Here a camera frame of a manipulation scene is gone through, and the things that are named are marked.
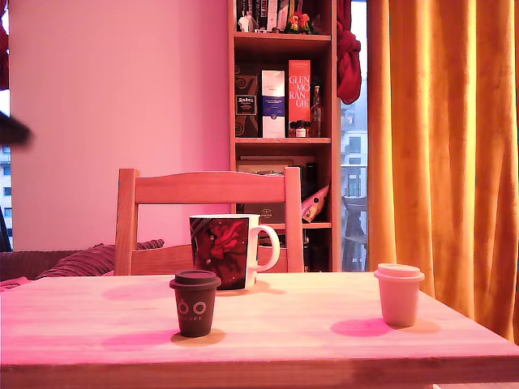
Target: striped cushion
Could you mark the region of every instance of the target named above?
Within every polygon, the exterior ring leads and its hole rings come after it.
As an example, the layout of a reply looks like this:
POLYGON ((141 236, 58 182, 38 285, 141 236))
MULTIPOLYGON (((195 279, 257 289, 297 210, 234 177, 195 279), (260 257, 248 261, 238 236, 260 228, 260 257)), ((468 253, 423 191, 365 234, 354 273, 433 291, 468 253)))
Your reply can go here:
MULTIPOLYGON (((158 249, 164 245, 162 239, 137 243, 137 250, 158 249)), ((115 245, 99 245, 79 251, 60 259, 51 269, 43 271, 43 277, 102 276, 114 269, 115 245)))

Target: wooden chair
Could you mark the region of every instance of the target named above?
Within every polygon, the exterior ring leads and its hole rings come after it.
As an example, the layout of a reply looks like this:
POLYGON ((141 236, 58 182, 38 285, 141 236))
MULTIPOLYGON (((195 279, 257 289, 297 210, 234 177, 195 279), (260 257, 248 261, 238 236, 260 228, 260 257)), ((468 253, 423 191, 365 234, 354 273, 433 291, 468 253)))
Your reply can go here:
POLYGON ((366 249, 366 262, 364 267, 367 268, 367 235, 360 225, 360 213, 367 212, 367 197, 352 198, 343 196, 342 202, 346 207, 346 231, 344 250, 342 252, 342 270, 343 271, 361 271, 360 258, 357 258, 354 267, 353 258, 355 246, 364 246, 366 249))
POLYGON ((191 245, 136 249, 139 204, 222 203, 285 203, 287 262, 285 268, 282 263, 275 268, 303 271, 299 168, 285 168, 283 176, 194 172, 164 177, 139 177, 136 169, 120 169, 114 274, 174 274, 192 268, 191 245))

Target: wall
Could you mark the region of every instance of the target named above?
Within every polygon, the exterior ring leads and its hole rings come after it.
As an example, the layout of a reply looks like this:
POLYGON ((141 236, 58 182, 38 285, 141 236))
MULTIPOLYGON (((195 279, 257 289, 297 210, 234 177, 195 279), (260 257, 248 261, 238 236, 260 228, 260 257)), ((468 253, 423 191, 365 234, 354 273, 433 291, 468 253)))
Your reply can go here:
MULTIPOLYGON (((16 250, 113 243, 121 167, 229 169, 226 4, 10 3, 11 113, 35 134, 12 152, 16 250)), ((139 239, 188 242, 213 209, 141 207, 139 239)))

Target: dark brown cup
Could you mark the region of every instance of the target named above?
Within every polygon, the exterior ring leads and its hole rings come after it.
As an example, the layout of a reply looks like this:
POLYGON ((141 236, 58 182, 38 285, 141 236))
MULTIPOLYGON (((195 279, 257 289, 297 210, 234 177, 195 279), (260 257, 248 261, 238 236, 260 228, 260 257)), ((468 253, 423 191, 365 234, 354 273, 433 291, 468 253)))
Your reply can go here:
POLYGON ((196 338, 211 332, 214 300, 220 284, 220 278, 205 270, 181 271, 169 282, 169 287, 175 289, 180 335, 196 338))

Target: paper cup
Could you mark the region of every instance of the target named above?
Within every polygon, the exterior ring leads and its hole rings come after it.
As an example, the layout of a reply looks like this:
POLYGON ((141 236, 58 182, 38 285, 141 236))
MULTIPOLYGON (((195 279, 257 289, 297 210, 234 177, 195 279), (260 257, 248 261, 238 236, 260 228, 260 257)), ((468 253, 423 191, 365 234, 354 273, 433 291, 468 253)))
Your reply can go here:
POLYGON ((425 279, 413 266, 381 263, 375 271, 379 279, 382 317, 389 326, 410 327, 418 314, 420 282, 425 279))
POLYGON ((175 289, 180 335, 205 336, 211 332, 217 287, 221 281, 213 272, 181 271, 169 286, 175 289))

